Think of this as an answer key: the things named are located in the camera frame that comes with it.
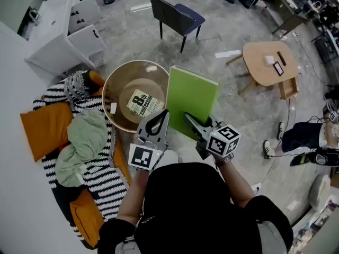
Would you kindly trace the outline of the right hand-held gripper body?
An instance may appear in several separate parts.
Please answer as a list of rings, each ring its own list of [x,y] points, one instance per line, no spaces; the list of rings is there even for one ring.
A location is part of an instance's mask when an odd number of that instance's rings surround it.
[[[220,122],[220,128],[203,127],[203,138],[198,140],[196,146],[202,159],[211,154],[225,158],[236,150],[241,134],[233,126]]]

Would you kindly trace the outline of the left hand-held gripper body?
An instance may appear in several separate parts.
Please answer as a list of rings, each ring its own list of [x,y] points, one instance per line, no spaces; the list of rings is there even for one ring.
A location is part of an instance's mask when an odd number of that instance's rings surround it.
[[[128,165],[135,169],[151,172],[162,159],[168,149],[168,143],[156,144],[148,141],[140,135],[136,135],[130,144]]]

